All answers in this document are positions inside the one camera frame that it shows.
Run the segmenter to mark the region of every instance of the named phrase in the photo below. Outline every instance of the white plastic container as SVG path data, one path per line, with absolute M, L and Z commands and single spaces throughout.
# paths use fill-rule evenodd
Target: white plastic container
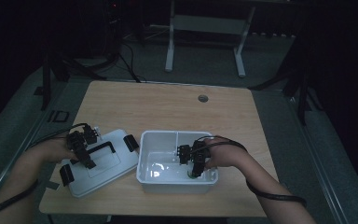
M 193 146 L 195 140 L 210 136 L 206 132 L 145 131 L 142 133 L 136 178 L 145 192 L 150 193 L 206 193 L 218 179 L 217 169 L 204 171 L 191 178 L 187 172 L 193 162 L 180 164 L 177 148 Z

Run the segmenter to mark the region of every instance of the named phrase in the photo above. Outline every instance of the person's right hand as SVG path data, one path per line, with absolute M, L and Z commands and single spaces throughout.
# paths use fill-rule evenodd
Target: person's right hand
M 210 145 L 218 142 L 226 142 L 228 140 L 225 138 L 215 137 L 214 139 L 207 138 L 204 141 L 206 145 Z M 211 169 L 217 166 L 238 167 L 243 158 L 249 156 L 243 148 L 232 145 L 210 147 L 209 150 L 211 152 L 211 158 L 205 163 L 205 169 Z

